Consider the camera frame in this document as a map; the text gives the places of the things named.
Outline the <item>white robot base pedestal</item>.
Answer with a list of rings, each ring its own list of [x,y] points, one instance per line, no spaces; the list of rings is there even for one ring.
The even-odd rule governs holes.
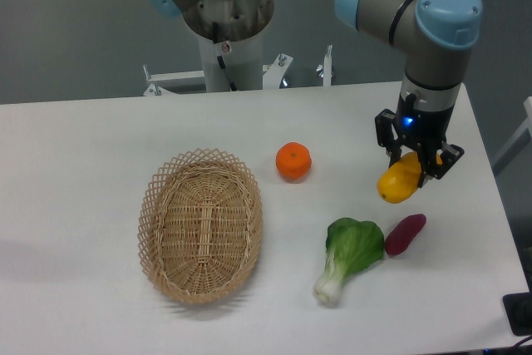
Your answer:
[[[144,67],[145,96],[184,93],[203,84],[208,93],[278,89],[293,57],[279,53],[263,61],[263,39],[273,16],[273,0],[202,0],[182,11],[173,0],[150,0],[165,17],[182,17],[199,45],[200,71],[151,74]]]

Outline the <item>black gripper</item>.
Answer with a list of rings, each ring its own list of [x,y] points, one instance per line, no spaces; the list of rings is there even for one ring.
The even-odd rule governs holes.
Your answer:
[[[416,150],[421,167],[418,188],[430,179],[441,179],[465,154],[458,145],[446,143],[458,94],[458,85],[430,89],[402,83],[396,114],[385,109],[375,117],[377,144],[385,149],[389,168],[400,160],[401,145],[417,148],[419,144]]]

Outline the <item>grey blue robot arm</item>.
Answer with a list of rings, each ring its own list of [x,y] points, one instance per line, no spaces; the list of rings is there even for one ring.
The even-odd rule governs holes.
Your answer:
[[[210,92],[264,88],[261,36],[273,0],[150,0],[160,14],[182,17],[198,40]],[[419,165],[414,181],[440,179],[462,157],[446,139],[472,47],[481,0],[334,0],[337,18],[406,54],[394,111],[375,119],[377,143],[392,165],[410,149]]]

